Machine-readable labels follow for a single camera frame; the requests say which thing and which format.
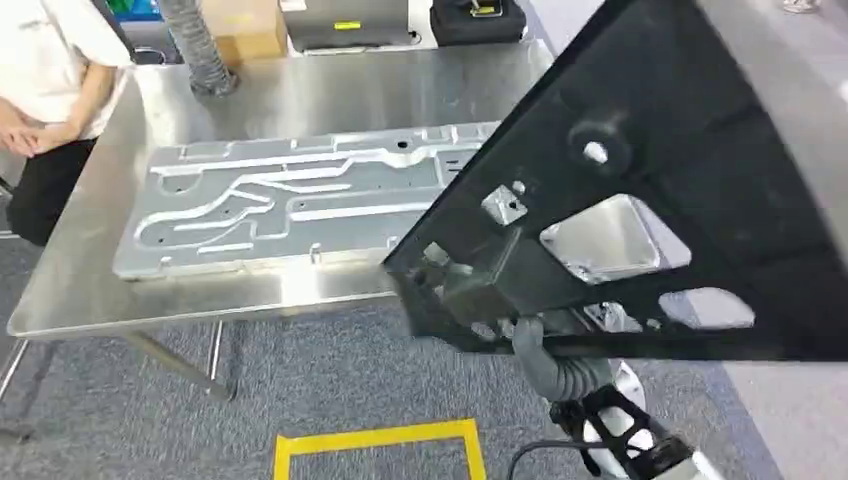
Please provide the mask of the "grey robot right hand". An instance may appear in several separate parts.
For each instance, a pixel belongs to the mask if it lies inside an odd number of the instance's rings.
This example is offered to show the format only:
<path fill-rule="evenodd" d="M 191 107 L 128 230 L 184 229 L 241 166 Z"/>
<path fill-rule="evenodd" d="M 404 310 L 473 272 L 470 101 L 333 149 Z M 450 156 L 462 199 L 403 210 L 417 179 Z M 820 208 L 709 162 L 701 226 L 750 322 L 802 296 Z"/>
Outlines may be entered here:
<path fill-rule="evenodd" d="M 606 359 L 554 357 L 543 345 L 544 326 L 537 319 L 520 319 L 514 327 L 514 356 L 528 383 L 550 402 L 579 400 L 613 379 Z"/>

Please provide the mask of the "person's right hand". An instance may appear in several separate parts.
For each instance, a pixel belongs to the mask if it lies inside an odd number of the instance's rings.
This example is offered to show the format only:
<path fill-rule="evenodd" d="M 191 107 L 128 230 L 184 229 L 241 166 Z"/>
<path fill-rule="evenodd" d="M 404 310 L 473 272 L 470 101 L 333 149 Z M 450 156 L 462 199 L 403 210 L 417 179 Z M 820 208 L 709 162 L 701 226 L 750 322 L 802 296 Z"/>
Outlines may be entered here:
<path fill-rule="evenodd" d="M 1 145 L 24 157 L 35 154 L 36 140 L 22 114 L 8 101 L 1 99 Z"/>

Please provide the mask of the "person's left hand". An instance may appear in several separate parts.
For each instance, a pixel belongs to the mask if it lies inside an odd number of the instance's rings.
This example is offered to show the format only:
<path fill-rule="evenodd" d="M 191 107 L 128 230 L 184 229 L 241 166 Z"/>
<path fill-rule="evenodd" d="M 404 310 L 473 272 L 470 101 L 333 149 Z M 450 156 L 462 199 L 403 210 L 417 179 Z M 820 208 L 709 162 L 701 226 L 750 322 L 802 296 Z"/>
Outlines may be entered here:
<path fill-rule="evenodd" d="M 46 153 L 75 139 L 74 131 L 64 123 L 49 124 L 42 128 L 20 128 L 17 136 L 21 143 L 20 152 L 25 157 Z"/>

